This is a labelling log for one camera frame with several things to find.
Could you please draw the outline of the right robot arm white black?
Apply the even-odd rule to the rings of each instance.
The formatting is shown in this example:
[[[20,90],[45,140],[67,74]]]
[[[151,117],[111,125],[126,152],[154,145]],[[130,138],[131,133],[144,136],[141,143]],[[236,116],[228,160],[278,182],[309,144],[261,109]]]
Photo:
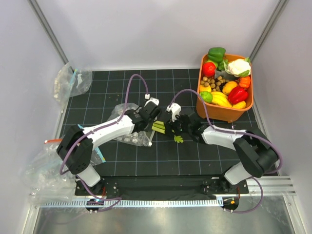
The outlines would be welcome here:
[[[256,131],[220,128],[202,123],[192,109],[180,106],[166,108],[165,132],[168,135],[188,135],[194,142],[217,145],[236,152],[240,162],[230,167],[220,180],[220,188],[231,193],[237,184],[250,177],[260,178],[279,160],[271,142],[257,129]]]

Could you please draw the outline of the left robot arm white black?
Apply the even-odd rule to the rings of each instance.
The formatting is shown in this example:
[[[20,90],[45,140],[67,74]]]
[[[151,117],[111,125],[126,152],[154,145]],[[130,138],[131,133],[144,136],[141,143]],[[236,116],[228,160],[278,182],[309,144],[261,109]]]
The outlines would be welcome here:
[[[71,174],[82,179],[92,195],[103,190],[100,175],[91,165],[92,151],[100,145],[135,132],[149,132],[160,114],[159,100],[151,98],[138,110],[127,110],[123,116],[87,128],[77,125],[68,129],[57,148],[57,154]]]

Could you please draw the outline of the green celery stalk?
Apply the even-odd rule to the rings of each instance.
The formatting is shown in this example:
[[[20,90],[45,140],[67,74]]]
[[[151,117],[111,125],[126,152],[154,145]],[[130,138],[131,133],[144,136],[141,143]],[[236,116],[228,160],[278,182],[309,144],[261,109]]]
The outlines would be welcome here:
[[[170,133],[169,130],[166,129],[163,121],[155,121],[152,125],[152,130],[172,138],[176,143],[184,142],[182,136],[176,135],[173,130]]]

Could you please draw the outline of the clear polka dot zip bag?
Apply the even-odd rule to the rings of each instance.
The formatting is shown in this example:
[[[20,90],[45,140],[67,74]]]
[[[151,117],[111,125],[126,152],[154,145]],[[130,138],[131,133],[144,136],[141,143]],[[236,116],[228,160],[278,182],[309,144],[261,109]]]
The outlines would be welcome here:
[[[110,121],[114,118],[119,117],[122,114],[123,108],[124,108],[124,103],[115,106],[115,108],[111,112],[110,117],[107,120]],[[154,134],[155,134],[154,130],[149,131],[149,132],[140,131],[140,132],[134,132],[131,134],[119,136],[115,138],[115,140],[122,142],[122,143],[139,146],[139,147],[141,146],[151,147]]]

